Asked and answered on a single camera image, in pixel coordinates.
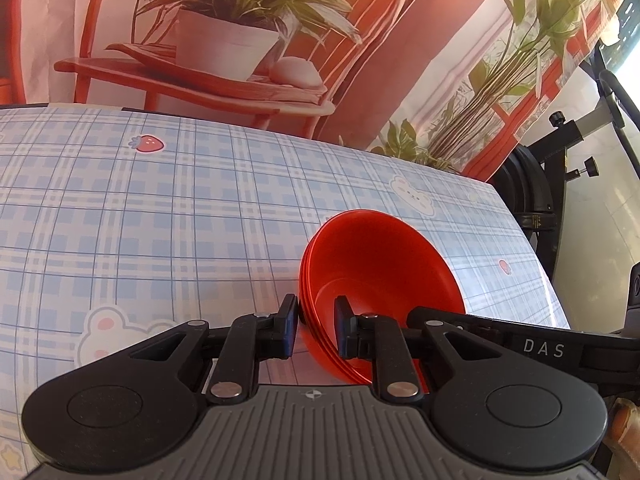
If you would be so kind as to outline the person's right hand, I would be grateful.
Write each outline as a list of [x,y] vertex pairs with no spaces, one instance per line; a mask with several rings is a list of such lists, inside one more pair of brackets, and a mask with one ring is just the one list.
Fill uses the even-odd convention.
[[623,398],[615,401],[604,443],[613,453],[618,478],[637,480],[640,474],[640,429],[636,404]]

